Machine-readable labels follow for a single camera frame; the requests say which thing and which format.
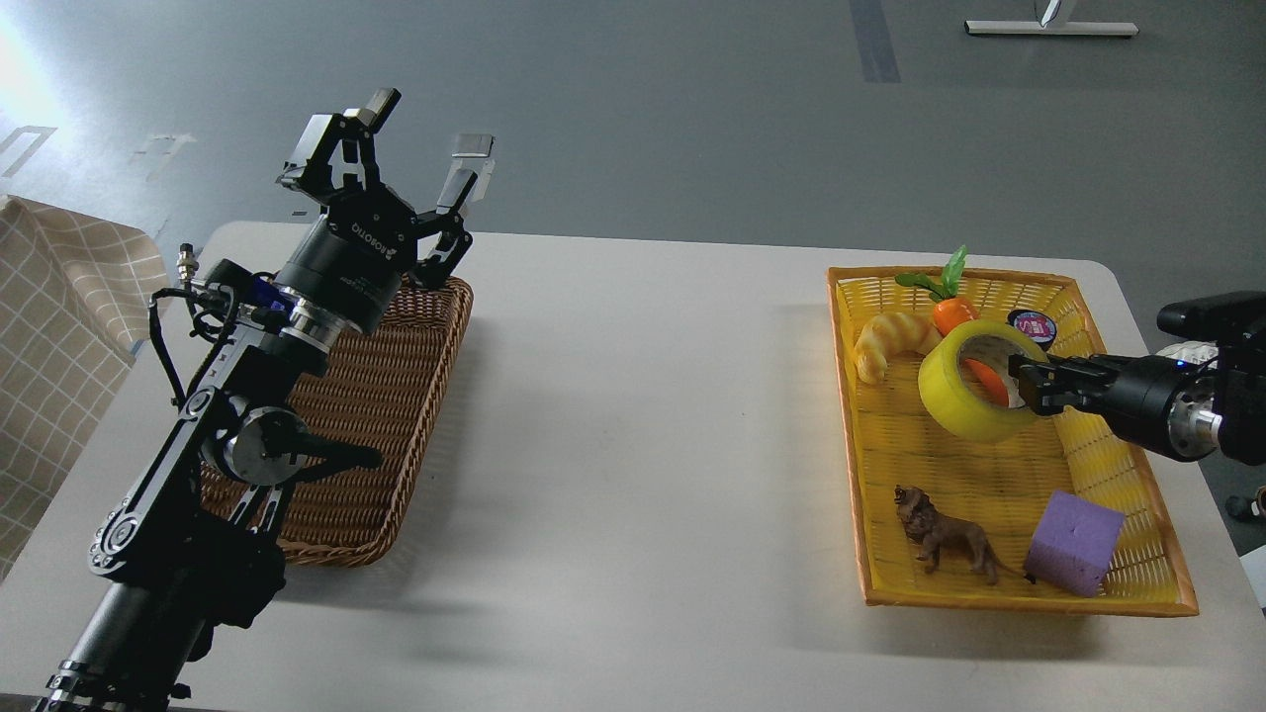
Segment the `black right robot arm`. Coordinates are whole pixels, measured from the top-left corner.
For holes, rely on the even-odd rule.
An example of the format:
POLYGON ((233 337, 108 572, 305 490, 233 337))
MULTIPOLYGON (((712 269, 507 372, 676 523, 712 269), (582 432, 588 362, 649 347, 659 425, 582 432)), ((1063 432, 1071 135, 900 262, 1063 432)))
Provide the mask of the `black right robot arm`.
POLYGON ((1212 342, 1204 362, 1162 355, 1012 356, 1008 372, 1038 416, 1085 410, 1112 433, 1177 462, 1220 451, 1261 466, 1265 460, 1265 296, 1239 290, 1176 302, 1158 310, 1158 329, 1212 342))

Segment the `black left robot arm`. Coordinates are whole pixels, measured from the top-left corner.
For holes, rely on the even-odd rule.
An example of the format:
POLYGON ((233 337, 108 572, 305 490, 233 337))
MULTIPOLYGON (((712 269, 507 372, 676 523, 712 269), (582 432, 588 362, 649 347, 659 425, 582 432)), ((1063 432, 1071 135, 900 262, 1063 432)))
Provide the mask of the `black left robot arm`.
POLYGON ((276 272, 222 260, 149 296, 149 337, 177 416, 87 551, 110 583, 35 711, 165 711, 214 631, 247 628, 285 584, 279 538, 299 484, 384 464, 380 450, 311 432, 290 405, 322 378, 335 338, 371 336, 403 288, 437 291, 472 245, 479 172, 453 168, 430 212, 381 180, 375 138, 398 89, 311 117, 279 184, 320 215, 276 272))

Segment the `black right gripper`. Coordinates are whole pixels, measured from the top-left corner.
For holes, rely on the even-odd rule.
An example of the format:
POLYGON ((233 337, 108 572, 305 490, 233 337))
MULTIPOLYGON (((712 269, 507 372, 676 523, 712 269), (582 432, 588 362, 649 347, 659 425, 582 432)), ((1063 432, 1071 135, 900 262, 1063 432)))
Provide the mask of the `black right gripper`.
POLYGON ((1122 441, 1179 462, 1220 448, 1215 375, 1194 362, 1155 355, 1009 359, 1009 375, 1036 416, 1072 405, 1101 416, 1122 441))

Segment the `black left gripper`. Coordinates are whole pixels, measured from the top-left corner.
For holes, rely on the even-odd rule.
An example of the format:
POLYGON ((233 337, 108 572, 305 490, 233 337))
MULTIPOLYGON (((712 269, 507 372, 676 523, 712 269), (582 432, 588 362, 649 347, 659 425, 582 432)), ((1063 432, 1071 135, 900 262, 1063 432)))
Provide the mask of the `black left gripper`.
POLYGON ((456 168, 436 209, 422 215, 381 180, 373 139, 401 98, 380 87, 366 106, 314 114, 276 179, 324 212, 276 274, 277 284, 363 334, 384 321, 403 274, 411 288, 438 290, 472 245, 462 209, 479 172, 456 168), (438 237, 436 246, 417 258, 417 243, 429 237, 438 237))

